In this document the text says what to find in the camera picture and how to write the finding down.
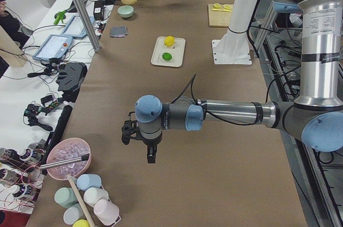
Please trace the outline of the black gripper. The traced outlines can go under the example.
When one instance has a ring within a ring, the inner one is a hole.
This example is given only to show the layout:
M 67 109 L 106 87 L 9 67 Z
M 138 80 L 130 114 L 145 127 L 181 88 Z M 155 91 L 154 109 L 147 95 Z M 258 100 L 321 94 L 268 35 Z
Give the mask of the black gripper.
M 155 139 L 143 138 L 142 142 L 147 146 L 147 162 L 155 163 L 156 154 L 158 150 L 158 144 L 161 142 L 162 137 L 157 137 Z

